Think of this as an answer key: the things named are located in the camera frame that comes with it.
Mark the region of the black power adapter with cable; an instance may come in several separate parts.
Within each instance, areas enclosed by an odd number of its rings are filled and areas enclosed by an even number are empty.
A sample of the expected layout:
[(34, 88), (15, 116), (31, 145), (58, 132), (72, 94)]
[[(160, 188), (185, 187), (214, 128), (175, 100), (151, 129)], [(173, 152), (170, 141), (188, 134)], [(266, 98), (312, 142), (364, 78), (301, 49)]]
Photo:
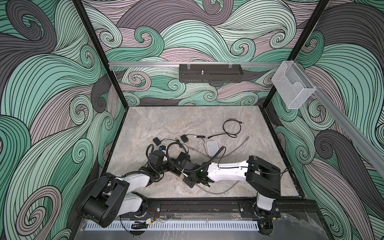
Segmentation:
[(167, 139), (167, 138), (165, 138), (165, 139), (162, 139), (162, 140), (160, 140), (159, 138), (154, 138), (153, 139), (154, 144), (156, 146), (158, 146), (158, 147), (165, 146), (165, 145), (163, 145), (164, 141), (170, 141), (170, 142), (178, 143), (179, 148), (185, 150), (185, 153), (187, 153), (187, 154), (189, 153), (189, 147), (186, 144), (182, 144), (178, 138), (175, 138), (175, 139)]

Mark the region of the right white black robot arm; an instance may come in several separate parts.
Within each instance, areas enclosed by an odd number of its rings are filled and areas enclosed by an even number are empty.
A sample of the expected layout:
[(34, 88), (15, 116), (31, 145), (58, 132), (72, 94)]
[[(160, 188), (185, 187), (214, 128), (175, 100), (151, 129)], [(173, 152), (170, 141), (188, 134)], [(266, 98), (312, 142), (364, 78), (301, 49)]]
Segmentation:
[(187, 184), (193, 188), (196, 184), (208, 186), (219, 181), (246, 182), (257, 191), (256, 207), (258, 210), (272, 212), (275, 210), (274, 202), (281, 196), (281, 170), (257, 156), (249, 156), (242, 162), (222, 164), (215, 163), (217, 157), (224, 157), (226, 147), (220, 147), (217, 152), (202, 165), (190, 162), (190, 157), (184, 158), (180, 164), (172, 160), (169, 149), (177, 145), (186, 153), (181, 143), (171, 143), (167, 146), (165, 154), (174, 169), (186, 177)]

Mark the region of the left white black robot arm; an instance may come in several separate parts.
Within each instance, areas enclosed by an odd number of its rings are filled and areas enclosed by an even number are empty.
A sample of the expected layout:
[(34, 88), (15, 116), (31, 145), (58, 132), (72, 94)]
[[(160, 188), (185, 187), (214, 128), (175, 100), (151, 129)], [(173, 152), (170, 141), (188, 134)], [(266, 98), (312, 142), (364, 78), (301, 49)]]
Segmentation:
[(124, 216), (154, 219), (158, 212), (148, 208), (148, 198), (137, 190), (159, 182), (170, 171), (165, 153), (165, 146), (155, 150), (151, 144), (146, 152), (147, 163), (139, 170), (122, 177), (106, 173), (97, 179), (80, 204), (79, 214), (103, 228)]

